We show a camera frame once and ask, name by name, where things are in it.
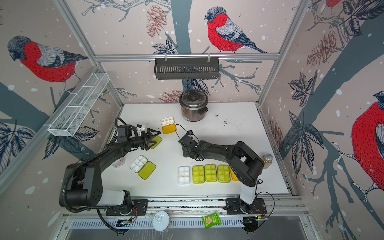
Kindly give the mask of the clear white pillbox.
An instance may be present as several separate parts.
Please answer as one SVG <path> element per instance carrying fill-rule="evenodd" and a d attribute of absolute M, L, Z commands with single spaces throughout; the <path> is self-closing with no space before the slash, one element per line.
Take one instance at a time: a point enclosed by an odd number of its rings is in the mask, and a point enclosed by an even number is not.
<path fill-rule="evenodd" d="M 181 166 L 178 168 L 178 184 L 189 185 L 191 183 L 191 167 Z"/>

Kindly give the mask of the large green pillbox front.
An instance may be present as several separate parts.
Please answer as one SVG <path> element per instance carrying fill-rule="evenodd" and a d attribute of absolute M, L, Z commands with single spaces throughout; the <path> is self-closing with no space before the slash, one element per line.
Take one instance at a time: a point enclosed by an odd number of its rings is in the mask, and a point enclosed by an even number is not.
<path fill-rule="evenodd" d="M 217 167 L 216 165 L 205 165 L 205 181 L 207 183 L 214 183 L 218 180 Z"/>

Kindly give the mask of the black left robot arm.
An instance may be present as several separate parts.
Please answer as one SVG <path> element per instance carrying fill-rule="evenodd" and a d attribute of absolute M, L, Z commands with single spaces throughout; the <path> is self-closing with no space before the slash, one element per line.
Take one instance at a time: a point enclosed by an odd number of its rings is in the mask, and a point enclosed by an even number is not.
<path fill-rule="evenodd" d="M 70 164 L 65 170 L 59 204 L 72 213 L 118 206 L 131 211 L 133 202 L 129 191 L 103 188 L 102 172 L 127 153 L 141 149 L 148 151 L 161 132 L 147 129 L 138 134 L 131 125 L 117 127 L 105 149 L 81 163 Z"/>

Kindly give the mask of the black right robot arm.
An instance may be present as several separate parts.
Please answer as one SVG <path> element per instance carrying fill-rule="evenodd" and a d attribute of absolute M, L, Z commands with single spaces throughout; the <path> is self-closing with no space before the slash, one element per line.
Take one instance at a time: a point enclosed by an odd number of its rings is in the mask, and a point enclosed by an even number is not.
<path fill-rule="evenodd" d="M 247 144 L 241 141 L 235 145 L 196 142 L 189 134 L 185 134 L 178 142 L 182 146 L 185 158 L 196 161 L 210 159 L 227 163 L 243 184 L 239 196 L 241 203 L 246 206 L 254 203 L 257 197 L 258 178 L 262 174 L 265 162 Z"/>

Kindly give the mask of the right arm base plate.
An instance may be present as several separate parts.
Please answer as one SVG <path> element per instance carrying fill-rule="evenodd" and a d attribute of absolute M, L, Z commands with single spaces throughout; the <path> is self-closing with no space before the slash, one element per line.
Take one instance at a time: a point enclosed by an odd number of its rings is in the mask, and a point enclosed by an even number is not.
<path fill-rule="evenodd" d="M 264 199 L 256 198 L 250 205 L 240 198 L 226 199 L 223 207 L 228 215 L 266 215 L 267 209 Z"/>

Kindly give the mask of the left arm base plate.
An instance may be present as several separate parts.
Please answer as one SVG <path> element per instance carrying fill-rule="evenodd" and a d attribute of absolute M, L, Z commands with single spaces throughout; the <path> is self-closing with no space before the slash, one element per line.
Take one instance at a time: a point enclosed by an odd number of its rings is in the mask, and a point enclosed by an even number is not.
<path fill-rule="evenodd" d="M 149 200 L 138 199 L 123 203 L 120 206 L 110 206 L 107 208 L 106 215 L 114 217 L 122 216 L 145 216 Z"/>

